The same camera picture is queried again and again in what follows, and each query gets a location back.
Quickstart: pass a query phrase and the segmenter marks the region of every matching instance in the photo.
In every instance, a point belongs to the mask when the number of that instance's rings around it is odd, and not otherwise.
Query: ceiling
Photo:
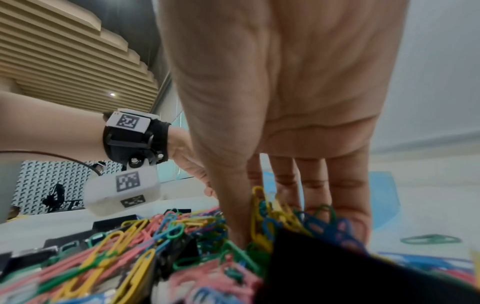
[[[96,112],[147,112],[158,93],[127,41],[66,0],[0,0],[0,75],[25,95]]]

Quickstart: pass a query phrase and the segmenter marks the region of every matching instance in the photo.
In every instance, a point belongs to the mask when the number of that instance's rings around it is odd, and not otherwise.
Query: green paper clip
[[[400,242],[409,245],[438,245],[438,244],[455,244],[461,243],[458,237],[443,234],[426,234],[412,236],[400,239]]]

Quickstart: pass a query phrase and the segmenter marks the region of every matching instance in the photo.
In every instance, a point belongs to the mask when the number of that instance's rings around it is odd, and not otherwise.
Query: wrinkled skin
[[[404,0],[160,0],[171,74],[220,207],[249,240],[251,186],[269,155],[279,199],[332,204],[367,242],[369,142],[407,10]],[[320,213],[323,219],[328,215]]]

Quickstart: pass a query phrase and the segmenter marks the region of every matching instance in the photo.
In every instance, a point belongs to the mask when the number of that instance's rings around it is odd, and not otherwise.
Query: black cable
[[[53,154],[53,153],[48,153],[48,152],[40,152],[40,151],[29,151],[29,150],[0,150],[0,154],[4,154],[4,153],[27,153],[27,154],[38,154],[38,155],[46,155],[46,156],[53,156],[53,157],[57,157],[57,158],[62,158],[62,159],[66,159],[66,160],[69,160],[69,161],[72,161],[72,162],[75,162],[77,164],[80,164],[82,166],[85,166],[87,167],[88,169],[92,170],[93,172],[95,172],[96,174],[98,174],[98,176],[101,176],[102,174],[100,173],[100,171],[98,171],[97,169],[93,168],[92,166],[82,162],[82,161],[79,161],[79,160],[76,160],[76,159],[73,159],[73,158],[70,158],[70,157],[67,157],[67,156],[62,156],[62,155],[58,155],[58,154]]]

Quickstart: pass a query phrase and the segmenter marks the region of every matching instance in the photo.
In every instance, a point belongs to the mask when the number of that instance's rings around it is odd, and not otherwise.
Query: pile of paper clips
[[[81,252],[61,248],[34,273],[9,274],[0,285],[0,303],[252,303],[279,228],[354,244],[366,253],[350,236],[349,222],[336,219],[328,206],[330,224],[276,200],[253,195],[252,203],[252,242],[246,250],[228,240],[218,208],[169,211],[92,235]]]

